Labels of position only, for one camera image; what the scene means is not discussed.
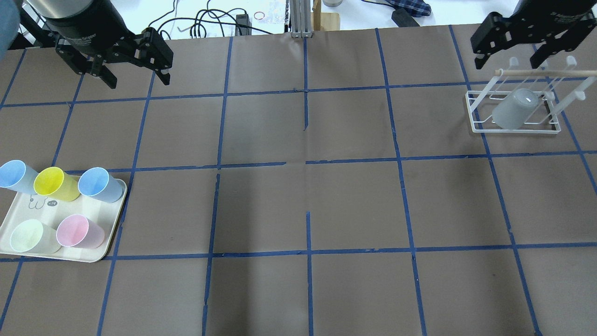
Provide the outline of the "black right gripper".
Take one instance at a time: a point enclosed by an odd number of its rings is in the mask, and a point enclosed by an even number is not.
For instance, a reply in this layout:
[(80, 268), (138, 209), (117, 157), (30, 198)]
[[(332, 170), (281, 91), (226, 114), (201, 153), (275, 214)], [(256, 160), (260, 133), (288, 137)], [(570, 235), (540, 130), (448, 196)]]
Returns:
[(596, 27), (595, 5), (594, 0), (520, 0), (510, 18), (489, 13), (470, 38), (476, 69), (516, 44), (545, 42), (529, 60), (534, 70), (560, 51), (574, 51)]

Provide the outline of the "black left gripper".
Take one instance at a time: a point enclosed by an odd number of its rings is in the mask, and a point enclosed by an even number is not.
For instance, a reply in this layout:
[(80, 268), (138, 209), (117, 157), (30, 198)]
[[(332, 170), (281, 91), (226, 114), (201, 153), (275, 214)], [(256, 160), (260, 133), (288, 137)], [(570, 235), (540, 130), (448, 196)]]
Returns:
[[(110, 0), (41, 0), (39, 13), (79, 52), (93, 57), (90, 73), (107, 87), (117, 87), (117, 77), (104, 63), (122, 62), (136, 55), (135, 35)], [(153, 70), (170, 85), (174, 53), (155, 28), (136, 36), (140, 67)]]

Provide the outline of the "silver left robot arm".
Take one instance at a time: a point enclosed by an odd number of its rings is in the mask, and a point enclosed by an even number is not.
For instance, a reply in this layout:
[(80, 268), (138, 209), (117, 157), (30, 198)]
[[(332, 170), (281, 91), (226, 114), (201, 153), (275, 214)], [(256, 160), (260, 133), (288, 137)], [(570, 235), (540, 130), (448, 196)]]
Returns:
[(57, 33), (55, 50), (77, 74), (100, 78), (111, 89), (117, 77), (107, 67), (130, 63), (153, 70), (164, 85), (171, 80), (174, 53), (151, 26), (130, 31), (110, 0), (33, 0), (32, 7)]

